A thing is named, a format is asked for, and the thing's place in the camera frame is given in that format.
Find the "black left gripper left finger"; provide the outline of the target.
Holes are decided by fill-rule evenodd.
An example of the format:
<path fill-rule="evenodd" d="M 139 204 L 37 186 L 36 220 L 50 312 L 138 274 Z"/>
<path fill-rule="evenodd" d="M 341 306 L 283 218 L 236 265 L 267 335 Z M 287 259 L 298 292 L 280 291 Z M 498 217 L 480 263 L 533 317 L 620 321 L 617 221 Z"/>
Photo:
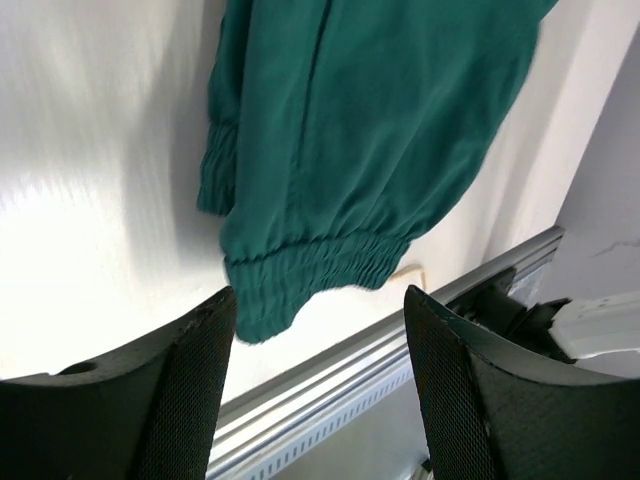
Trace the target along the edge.
<path fill-rule="evenodd" d="M 58 374 L 2 381 L 2 478 L 204 478 L 235 320 L 226 287 Z"/>

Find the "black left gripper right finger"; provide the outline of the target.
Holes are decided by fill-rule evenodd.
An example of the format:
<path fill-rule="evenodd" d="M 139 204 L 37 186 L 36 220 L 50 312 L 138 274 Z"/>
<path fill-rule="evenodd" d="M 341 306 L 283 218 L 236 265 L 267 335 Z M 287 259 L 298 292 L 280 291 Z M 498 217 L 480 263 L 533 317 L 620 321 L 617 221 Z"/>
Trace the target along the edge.
<path fill-rule="evenodd" d="M 435 478 L 638 478 L 638 380 L 534 353 L 416 287 L 404 319 Z"/>

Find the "teal green shorts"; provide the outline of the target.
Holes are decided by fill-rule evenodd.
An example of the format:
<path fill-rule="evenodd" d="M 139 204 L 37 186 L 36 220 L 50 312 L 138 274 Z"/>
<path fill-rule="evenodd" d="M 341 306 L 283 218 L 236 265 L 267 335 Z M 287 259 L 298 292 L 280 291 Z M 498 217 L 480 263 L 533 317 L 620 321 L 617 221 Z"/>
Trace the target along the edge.
<path fill-rule="evenodd" d="M 230 1 L 199 210 L 220 216 L 237 337 L 385 284 L 478 175 L 549 1 Z"/>

